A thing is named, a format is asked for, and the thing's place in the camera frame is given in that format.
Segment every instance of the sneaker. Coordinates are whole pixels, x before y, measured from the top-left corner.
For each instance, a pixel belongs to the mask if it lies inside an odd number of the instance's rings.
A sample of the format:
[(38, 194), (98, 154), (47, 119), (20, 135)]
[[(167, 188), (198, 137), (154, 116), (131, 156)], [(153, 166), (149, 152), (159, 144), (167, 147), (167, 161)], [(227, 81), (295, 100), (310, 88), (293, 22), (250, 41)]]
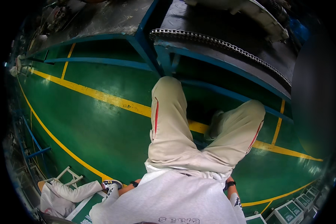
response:
[(208, 130), (204, 133), (205, 140), (213, 141), (218, 136), (218, 135), (216, 135), (216, 136), (212, 135), (212, 130), (216, 129), (217, 124), (220, 122), (220, 119), (218, 119), (218, 118), (219, 118), (219, 115), (221, 115), (221, 114), (224, 114), (224, 111), (217, 110), (213, 114), (210, 126), (209, 126)]
[(123, 184), (118, 180), (105, 180), (102, 183), (105, 186), (105, 189), (107, 189), (109, 186), (111, 186), (114, 183), (117, 184), (118, 190), (123, 187)]

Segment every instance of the black wristwatch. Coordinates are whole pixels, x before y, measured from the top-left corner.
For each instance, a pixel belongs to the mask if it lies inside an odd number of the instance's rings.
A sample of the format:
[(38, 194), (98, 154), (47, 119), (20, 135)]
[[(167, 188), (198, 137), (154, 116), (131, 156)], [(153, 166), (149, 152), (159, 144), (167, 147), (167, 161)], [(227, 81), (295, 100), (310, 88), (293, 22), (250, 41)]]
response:
[(229, 181), (228, 183), (226, 183), (226, 188), (228, 189), (230, 186), (233, 186), (233, 185), (237, 185), (235, 181)]
[(134, 187), (137, 187), (137, 186), (138, 186), (138, 183), (135, 182), (135, 181), (131, 181), (131, 184), (132, 184)]
[(223, 191), (228, 190), (228, 188), (229, 188), (230, 186), (233, 186), (233, 185), (236, 185), (235, 181), (225, 182), (225, 187), (224, 187)]

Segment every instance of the green floor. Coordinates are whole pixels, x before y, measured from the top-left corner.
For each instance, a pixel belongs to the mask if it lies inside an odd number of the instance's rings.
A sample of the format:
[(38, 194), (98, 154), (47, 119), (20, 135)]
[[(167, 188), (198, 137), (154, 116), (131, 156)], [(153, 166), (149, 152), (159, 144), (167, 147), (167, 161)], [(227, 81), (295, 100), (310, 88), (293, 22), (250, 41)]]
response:
[[(109, 45), (103, 41), (78, 43), (71, 57), (111, 57), (141, 61), (139, 55), (126, 47), (125, 43), (121, 45), (125, 47), (124, 51), (114, 46), (120, 45), (117, 43)], [(50, 51), (49, 58), (67, 57), (70, 48), (71, 46), (65, 46), (54, 49)], [(61, 78), (64, 64), (58, 62), (55, 65), (47, 65), (34, 62), (33, 67), (40, 72)], [(203, 65), (182, 58), (176, 76), (194, 77), (225, 87), (260, 100), (263, 104), (280, 111), (279, 97), (236, 74), (209, 65), (204, 68)], [(152, 72), (82, 62), (70, 62), (64, 79), (146, 106), (151, 105), (150, 91), (157, 82), (157, 77)], [(85, 163), (126, 184), (141, 178), (146, 173), (144, 162), (148, 158), (150, 118), (73, 91), (36, 74), (19, 76), (18, 80), (32, 109), (45, 127)], [(209, 124), (210, 118), (207, 114), (210, 111), (231, 110), (241, 104), (237, 100), (197, 87), (183, 86), (183, 89), (188, 101), (188, 118), (204, 124)], [(57, 176), (70, 165), (77, 174), (85, 176), (84, 182), (100, 181), (100, 176), (65, 152), (44, 130), (36, 117), (33, 114), (30, 116), (30, 108), (23, 94), (20, 93), (20, 96), (22, 109), (25, 110), (28, 121), (32, 122), (33, 134), (42, 148), (47, 146), (52, 148), (44, 155), (49, 174), (43, 167), (42, 158), (37, 157), (45, 175)], [(284, 114), (291, 117), (290, 105), (286, 104)], [(267, 113), (257, 140), (271, 144), (277, 122), (277, 117)], [(203, 141), (203, 134), (192, 133), (195, 139)], [(30, 141), (27, 140), (30, 151), (33, 152)], [(284, 121), (276, 146), (305, 154), (293, 126)], [(232, 176), (237, 182), (242, 202), (253, 203), (289, 193), (314, 181), (319, 177), (324, 164), (320, 161), (253, 148), (239, 162)], [(274, 200), (263, 216), (269, 215), (269, 208), (276, 208), (286, 200), (296, 197), (301, 191), (302, 189)], [(244, 206), (244, 213), (246, 216), (253, 215), (254, 211), (261, 213), (268, 203)]]

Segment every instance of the metal chain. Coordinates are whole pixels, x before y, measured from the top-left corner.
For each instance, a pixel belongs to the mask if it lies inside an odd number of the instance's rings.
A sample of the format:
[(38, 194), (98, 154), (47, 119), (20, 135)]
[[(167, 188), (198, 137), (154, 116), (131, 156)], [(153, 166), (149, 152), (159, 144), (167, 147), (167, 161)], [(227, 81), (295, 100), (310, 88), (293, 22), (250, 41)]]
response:
[(260, 65), (263, 65), (264, 67), (270, 69), (275, 74), (277, 74), (280, 78), (282, 78), (285, 81), (285, 83), (291, 88), (291, 83), (289, 82), (289, 80), (287, 80), (287, 78), (285, 78), (285, 76), (283, 76), (276, 68), (269, 65), (265, 61), (261, 60), (257, 56), (254, 56), (254, 55), (250, 54), (249, 52), (246, 52), (243, 49), (241, 49), (241, 48), (239, 48), (235, 45), (232, 45), (228, 42), (225, 42), (223, 40), (220, 40), (220, 39), (217, 39), (217, 38), (214, 38), (214, 37), (210, 37), (210, 36), (207, 36), (207, 35), (203, 35), (203, 34), (200, 34), (200, 33), (193, 33), (193, 32), (189, 32), (189, 31), (175, 30), (175, 29), (154, 29), (149, 33), (149, 38), (154, 41), (155, 37), (177, 37), (177, 38), (181, 38), (181, 39), (188, 39), (188, 40), (193, 40), (193, 41), (198, 41), (198, 42), (204, 42), (204, 43), (207, 43), (207, 44), (212, 44), (212, 45), (217, 46), (217, 47), (221, 47), (223, 49), (232, 50), (232, 51), (237, 52), (239, 54), (242, 54), (242, 55), (256, 61)]

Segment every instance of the floor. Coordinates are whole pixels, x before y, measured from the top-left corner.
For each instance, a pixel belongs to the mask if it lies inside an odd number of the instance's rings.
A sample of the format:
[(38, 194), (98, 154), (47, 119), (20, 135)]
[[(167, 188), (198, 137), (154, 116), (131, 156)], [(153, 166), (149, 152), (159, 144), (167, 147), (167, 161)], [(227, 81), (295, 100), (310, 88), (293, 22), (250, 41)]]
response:
[[(107, 41), (59, 47), (51, 50), (48, 58), (67, 57), (69, 53), (71, 57), (142, 61), (125, 43)], [(18, 90), (34, 136), (42, 148), (52, 148), (44, 155), (47, 170), (42, 157), (36, 157), (46, 177), (57, 176), (68, 165), (85, 176), (82, 183), (114, 178), (129, 184), (146, 173), (150, 91), (158, 80), (155, 74), (83, 62), (34, 62), (33, 68), (28, 76), (18, 77)], [(225, 87), (292, 117), (288, 103), (226, 70), (182, 58), (175, 76)], [(228, 111), (242, 103), (198, 87), (184, 85), (183, 90), (188, 119), (192, 120), (190, 129), (199, 141), (204, 141), (202, 133), (210, 122), (211, 111)], [(31, 139), (27, 144), (31, 153), (37, 151)], [(306, 155), (293, 125), (267, 113), (253, 149), (232, 175), (245, 215), (258, 211), (267, 217), (271, 208), (296, 197), (316, 180), (324, 164)]]

